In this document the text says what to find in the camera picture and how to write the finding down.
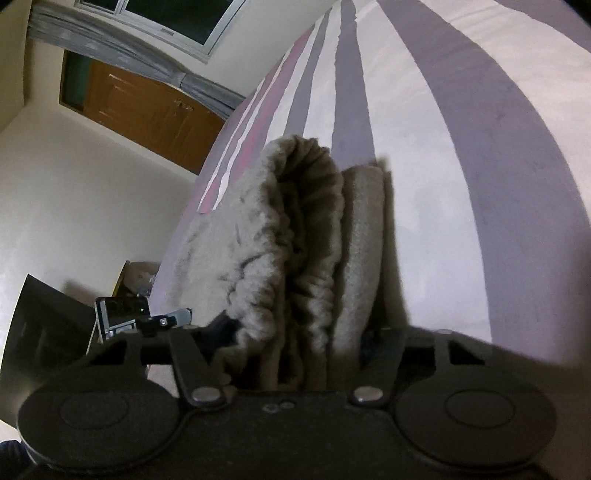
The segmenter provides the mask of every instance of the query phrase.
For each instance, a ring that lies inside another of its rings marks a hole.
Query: white wall
[[[51,1],[68,7],[74,5],[74,0]],[[246,0],[213,50],[208,64],[133,27],[95,16],[156,46],[191,72],[246,96],[334,1]]]
[[[0,354],[27,274],[87,303],[111,294],[125,260],[162,259],[194,179],[58,106],[63,51],[31,46],[29,101],[0,132]]]
[[[22,108],[22,57],[31,0],[15,0],[0,12],[0,132]]]

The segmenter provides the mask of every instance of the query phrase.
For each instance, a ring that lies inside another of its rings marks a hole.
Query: gray towel
[[[336,291],[349,300],[335,302],[333,280],[342,251],[343,174],[316,140],[270,142],[216,210],[193,221],[166,307],[192,308],[194,325],[222,310],[240,320],[237,345],[212,361],[220,377],[241,377],[249,361],[255,375],[248,386],[264,390],[324,390],[329,372],[335,385],[355,374],[379,278],[384,190],[377,167],[351,169],[345,178],[348,244]],[[169,377],[170,369],[150,370],[161,385]]]

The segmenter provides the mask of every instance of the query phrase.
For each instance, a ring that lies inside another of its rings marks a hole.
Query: purple stripe
[[[340,4],[341,26],[335,56],[335,130],[331,154],[341,170],[375,159],[363,65],[357,42],[355,5]]]
[[[562,0],[496,0],[496,2],[551,26],[591,52],[591,29],[577,12]]]
[[[426,79],[462,165],[493,341],[536,358],[580,360],[590,338],[591,228],[558,145],[478,45],[418,0],[378,3]]]
[[[290,56],[287,57],[287,60],[281,67],[277,79],[263,100],[258,115],[252,124],[252,128],[248,132],[248,136],[244,140],[240,153],[236,157],[234,165],[232,166],[229,184],[232,184],[234,180],[242,175],[244,169],[257,158],[265,146],[273,115],[275,115],[275,111],[277,110],[277,107],[279,107],[279,102],[281,102],[285,89],[294,73],[296,63],[304,51],[312,30],[314,30],[314,28],[309,29],[294,43]]]
[[[314,44],[310,50],[310,58],[301,76],[300,82],[295,90],[293,101],[287,123],[285,124],[284,134],[303,135],[306,127],[306,120],[308,120],[308,111],[310,110],[310,96],[312,93],[312,80],[314,79],[314,72],[318,59],[324,46],[324,39],[326,37],[326,27],[329,23],[329,16],[332,8],[324,14],[322,23],[318,28],[318,33],[314,39]]]

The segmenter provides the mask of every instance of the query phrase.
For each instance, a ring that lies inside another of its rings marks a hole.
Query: curtain
[[[27,37],[178,87],[223,119],[244,100],[124,30],[72,8],[34,4]]]

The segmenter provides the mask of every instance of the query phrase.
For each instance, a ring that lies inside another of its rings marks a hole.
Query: window
[[[77,6],[158,37],[207,61],[245,0],[77,0]]]

